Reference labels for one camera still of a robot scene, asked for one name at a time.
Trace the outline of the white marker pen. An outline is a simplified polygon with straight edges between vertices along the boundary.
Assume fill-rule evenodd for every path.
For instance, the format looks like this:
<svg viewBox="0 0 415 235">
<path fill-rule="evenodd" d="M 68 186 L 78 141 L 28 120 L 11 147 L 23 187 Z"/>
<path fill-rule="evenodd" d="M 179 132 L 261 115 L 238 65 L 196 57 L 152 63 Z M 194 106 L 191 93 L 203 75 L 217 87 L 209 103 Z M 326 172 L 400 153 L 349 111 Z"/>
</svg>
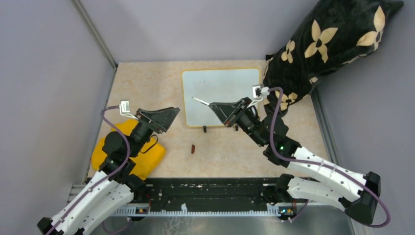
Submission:
<svg viewBox="0 0 415 235">
<path fill-rule="evenodd" d="M 196 97 L 193 97 L 193 96 L 191 98 L 194 99 L 194 100 L 196 100 L 196 101 L 198 101 L 199 103 L 201 103 L 203 105 L 206 105 L 206 106 L 209 106 L 210 105 L 210 103 L 208 103 L 208 102 L 206 102 L 204 100 L 201 100 L 199 98 L 196 98 Z"/>
</svg>

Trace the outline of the yellow-framed whiteboard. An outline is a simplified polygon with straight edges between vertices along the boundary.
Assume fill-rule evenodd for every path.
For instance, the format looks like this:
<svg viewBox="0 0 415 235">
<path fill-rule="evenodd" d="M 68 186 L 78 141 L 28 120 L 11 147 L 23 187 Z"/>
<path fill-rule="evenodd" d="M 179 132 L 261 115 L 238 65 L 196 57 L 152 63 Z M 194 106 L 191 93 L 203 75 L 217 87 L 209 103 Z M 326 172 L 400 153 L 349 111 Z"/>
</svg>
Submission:
<svg viewBox="0 0 415 235">
<path fill-rule="evenodd" d="M 259 68 L 201 69 L 182 72 L 184 114 L 188 127 L 220 126 L 215 113 L 207 103 L 236 102 L 253 98 L 252 87 L 261 83 Z"/>
</svg>

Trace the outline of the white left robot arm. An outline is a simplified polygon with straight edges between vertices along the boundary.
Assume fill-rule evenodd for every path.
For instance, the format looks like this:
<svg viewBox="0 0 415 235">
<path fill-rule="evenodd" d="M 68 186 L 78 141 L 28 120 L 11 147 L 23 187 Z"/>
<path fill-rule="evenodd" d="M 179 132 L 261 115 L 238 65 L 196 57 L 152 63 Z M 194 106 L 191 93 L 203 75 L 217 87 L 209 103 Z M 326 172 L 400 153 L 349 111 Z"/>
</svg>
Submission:
<svg viewBox="0 0 415 235">
<path fill-rule="evenodd" d="M 138 121 L 129 135 L 105 118 L 105 113 L 114 109 Z M 41 234 L 89 235 L 118 208 L 131 201 L 142 202 L 147 195 L 146 183 L 131 173 L 136 165 L 132 159 L 154 134 L 167 132 L 179 112 L 178 107 L 168 107 L 155 111 L 138 109 L 132 115 L 121 104 L 104 108 L 102 120 L 114 129 L 104 139 L 102 150 L 106 158 L 70 203 L 53 217 L 43 217 L 38 222 Z"/>
</svg>

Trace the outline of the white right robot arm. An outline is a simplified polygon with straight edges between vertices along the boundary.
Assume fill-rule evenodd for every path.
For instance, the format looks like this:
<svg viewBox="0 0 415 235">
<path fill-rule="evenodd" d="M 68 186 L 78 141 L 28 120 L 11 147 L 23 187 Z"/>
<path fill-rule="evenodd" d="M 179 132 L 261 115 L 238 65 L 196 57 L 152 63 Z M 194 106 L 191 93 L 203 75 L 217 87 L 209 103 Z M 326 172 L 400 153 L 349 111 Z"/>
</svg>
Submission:
<svg viewBox="0 0 415 235">
<path fill-rule="evenodd" d="M 287 137 L 288 127 L 277 113 L 260 120 L 248 97 L 234 103 L 214 102 L 208 107 L 226 127 L 237 124 L 273 164 L 300 171 L 311 180 L 281 175 L 275 186 L 278 200 L 305 199 L 331 205 L 353 220 L 372 226 L 380 196 L 381 178 L 375 172 L 354 172 L 329 162 Z"/>
</svg>

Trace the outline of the black floral pillow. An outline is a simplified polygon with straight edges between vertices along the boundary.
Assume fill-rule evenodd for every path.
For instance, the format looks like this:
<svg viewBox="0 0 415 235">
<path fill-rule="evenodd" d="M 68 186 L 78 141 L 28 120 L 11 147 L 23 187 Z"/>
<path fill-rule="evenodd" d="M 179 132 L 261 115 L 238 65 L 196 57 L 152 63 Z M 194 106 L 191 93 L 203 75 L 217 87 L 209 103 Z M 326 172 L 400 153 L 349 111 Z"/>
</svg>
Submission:
<svg viewBox="0 0 415 235">
<path fill-rule="evenodd" d="M 328 75 L 374 53 L 387 22 L 403 5 L 401 0 L 318 1 L 288 42 L 265 57 L 263 85 L 282 88 L 265 99 L 265 113 L 285 115 Z"/>
</svg>

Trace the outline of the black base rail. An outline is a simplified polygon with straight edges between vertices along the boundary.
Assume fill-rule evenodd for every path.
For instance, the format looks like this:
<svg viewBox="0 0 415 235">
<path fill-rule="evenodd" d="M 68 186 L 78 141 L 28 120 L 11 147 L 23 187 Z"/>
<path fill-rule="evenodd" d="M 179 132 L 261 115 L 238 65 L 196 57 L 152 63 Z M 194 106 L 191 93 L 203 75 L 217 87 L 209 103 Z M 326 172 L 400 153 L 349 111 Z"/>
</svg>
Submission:
<svg viewBox="0 0 415 235">
<path fill-rule="evenodd" d="M 144 198 L 113 216 L 145 217 L 271 216 L 292 219 L 304 199 L 289 199 L 275 188 L 277 178 L 148 178 Z"/>
</svg>

